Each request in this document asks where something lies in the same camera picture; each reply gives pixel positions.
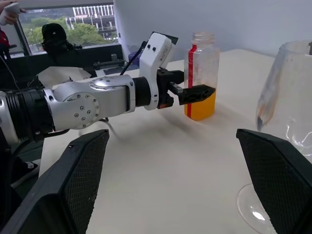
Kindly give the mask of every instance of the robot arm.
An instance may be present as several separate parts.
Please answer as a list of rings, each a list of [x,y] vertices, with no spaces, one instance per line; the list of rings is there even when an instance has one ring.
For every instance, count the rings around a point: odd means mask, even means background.
[[[25,138],[42,140],[53,131],[83,129],[100,119],[133,112],[139,106],[147,110],[170,107],[174,99],[169,90],[179,96],[180,105],[203,101],[215,92],[206,85],[180,88],[183,72],[163,69],[173,53],[171,40],[154,33],[140,58],[139,78],[102,77],[64,83],[55,90],[1,92],[0,140],[2,137],[13,146]]]

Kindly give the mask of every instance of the orange liquid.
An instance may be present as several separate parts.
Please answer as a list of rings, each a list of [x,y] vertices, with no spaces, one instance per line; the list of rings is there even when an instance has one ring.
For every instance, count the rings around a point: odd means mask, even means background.
[[[185,105],[185,115],[195,121],[200,121],[212,116],[215,112],[215,96],[216,92],[204,101],[188,104],[192,105],[191,116],[188,116],[188,105]]]

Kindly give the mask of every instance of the clear glass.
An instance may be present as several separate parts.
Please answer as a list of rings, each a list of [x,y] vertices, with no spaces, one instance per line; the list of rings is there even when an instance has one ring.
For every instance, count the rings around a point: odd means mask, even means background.
[[[312,162],[311,40],[281,46],[256,111],[258,131],[288,140]],[[252,185],[237,198],[244,220],[260,234],[276,233]]]
[[[32,54],[45,53],[41,29],[47,23],[60,24],[71,44],[94,47],[118,42],[113,4],[28,10],[19,19]]]
[[[206,84],[217,88],[220,49],[215,46],[211,33],[194,33],[192,48],[184,63],[185,87]],[[216,92],[207,100],[185,105],[185,115],[193,120],[203,120],[215,112]]]
[[[237,196],[236,205],[246,223],[260,234],[276,234],[252,184],[243,187]]]

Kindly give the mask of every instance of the tree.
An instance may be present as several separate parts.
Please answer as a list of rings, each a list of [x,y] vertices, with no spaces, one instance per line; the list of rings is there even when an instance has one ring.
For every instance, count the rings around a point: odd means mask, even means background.
[[[117,32],[112,32],[111,37],[112,37],[112,38],[118,38]]]
[[[71,44],[88,46],[114,42],[113,40],[104,39],[103,36],[98,33],[98,30],[94,25],[74,23],[74,29],[69,29],[65,18],[36,18],[31,19],[30,23],[23,25],[24,33],[30,45],[41,44],[43,42],[42,26],[48,23],[60,24],[67,34],[67,40]]]
[[[43,35],[41,28],[24,29],[25,36],[30,45],[41,44],[43,42]]]
[[[98,45],[108,44],[110,41],[105,40],[98,34],[97,28],[94,25],[84,23],[74,23],[74,29],[68,30],[67,40],[76,45]]]

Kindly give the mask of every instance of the wine glass base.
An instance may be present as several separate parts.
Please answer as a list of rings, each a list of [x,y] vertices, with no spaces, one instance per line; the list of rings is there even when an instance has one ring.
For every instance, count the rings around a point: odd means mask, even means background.
[[[276,234],[252,184],[246,185],[239,191],[236,204],[243,219],[256,232],[260,234]]]

